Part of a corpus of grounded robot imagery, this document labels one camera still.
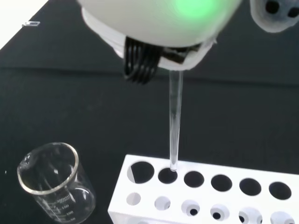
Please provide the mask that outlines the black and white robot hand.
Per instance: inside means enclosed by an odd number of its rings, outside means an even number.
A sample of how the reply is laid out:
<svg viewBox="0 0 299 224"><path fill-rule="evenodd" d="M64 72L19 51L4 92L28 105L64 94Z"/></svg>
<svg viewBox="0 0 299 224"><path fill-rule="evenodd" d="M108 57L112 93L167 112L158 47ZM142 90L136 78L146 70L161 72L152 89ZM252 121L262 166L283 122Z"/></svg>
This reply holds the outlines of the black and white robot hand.
<svg viewBox="0 0 299 224"><path fill-rule="evenodd" d="M296 0L80 0L84 22L127 63L192 77L297 85Z"/></svg>

